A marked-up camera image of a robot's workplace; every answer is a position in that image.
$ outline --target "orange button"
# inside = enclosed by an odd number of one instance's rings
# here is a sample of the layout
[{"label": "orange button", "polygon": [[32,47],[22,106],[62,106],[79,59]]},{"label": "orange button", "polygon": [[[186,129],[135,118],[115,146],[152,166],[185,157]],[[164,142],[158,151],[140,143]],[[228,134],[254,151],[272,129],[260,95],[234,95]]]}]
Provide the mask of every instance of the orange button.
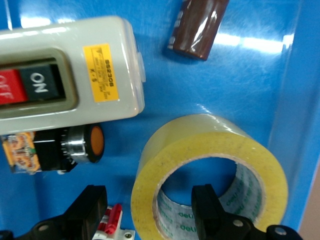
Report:
[{"label": "orange button", "polygon": [[21,103],[28,100],[19,71],[0,70],[0,105]]}]

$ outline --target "yellow label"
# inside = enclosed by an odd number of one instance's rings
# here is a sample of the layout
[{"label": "yellow label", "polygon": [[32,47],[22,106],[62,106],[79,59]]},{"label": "yellow label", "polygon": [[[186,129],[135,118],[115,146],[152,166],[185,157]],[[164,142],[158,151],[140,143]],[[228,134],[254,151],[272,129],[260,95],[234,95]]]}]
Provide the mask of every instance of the yellow label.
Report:
[{"label": "yellow label", "polygon": [[84,57],[96,103],[119,99],[109,44],[84,46]]}]

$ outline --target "clear packing tape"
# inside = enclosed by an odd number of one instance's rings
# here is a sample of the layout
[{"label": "clear packing tape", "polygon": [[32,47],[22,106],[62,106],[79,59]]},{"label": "clear packing tape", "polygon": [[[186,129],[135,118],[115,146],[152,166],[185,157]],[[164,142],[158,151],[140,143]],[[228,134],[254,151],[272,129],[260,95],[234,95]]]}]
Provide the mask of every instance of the clear packing tape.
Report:
[{"label": "clear packing tape", "polygon": [[195,114],[162,126],[143,149],[131,197],[142,240],[198,239],[191,207],[168,199],[161,186],[181,166],[208,157],[237,164],[232,184],[219,198],[225,211],[251,219],[264,232],[280,223],[288,186],[277,159],[230,121]]}]

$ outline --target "brown cylinder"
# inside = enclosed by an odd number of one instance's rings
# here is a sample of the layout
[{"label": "brown cylinder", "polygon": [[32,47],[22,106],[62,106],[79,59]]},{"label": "brown cylinder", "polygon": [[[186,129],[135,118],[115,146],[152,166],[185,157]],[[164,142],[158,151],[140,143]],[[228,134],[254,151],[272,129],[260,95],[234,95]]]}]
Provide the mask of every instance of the brown cylinder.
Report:
[{"label": "brown cylinder", "polygon": [[229,0],[184,0],[168,48],[207,60]]}]

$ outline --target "screw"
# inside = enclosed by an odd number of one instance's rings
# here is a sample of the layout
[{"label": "screw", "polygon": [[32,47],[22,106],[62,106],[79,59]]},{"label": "screw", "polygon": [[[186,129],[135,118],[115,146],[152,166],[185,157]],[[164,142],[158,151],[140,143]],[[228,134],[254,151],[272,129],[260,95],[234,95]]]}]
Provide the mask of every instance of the screw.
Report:
[{"label": "screw", "polygon": [[282,227],[279,227],[279,226],[277,226],[277,227],[274,229],[274,231],[275,231],[276,234],[279,234],[279,235],[281,235],[281,236],[287,235],[286,230],[284,230]]},{"label": "screw", "polygon": [[131,234],[131,233],[126,233],[126,234],[124,235],[124,237],[125,237],[126,239],[131,239],[131,238],[132,238],[132,234]]},{"label": "screw", "polygon": [[48,225],[42,225],[42,226],[40,226],[39,228],[38,228],[38,231],[45,231],[45,230],[47,230],[49,228],[49,226]]},{"label": "screw", "polygon": [[233,220],[233,225],[237,226],[237,227],[242,227],[244,225],[244,223],[242,221],[240,221],[239,219]]}]

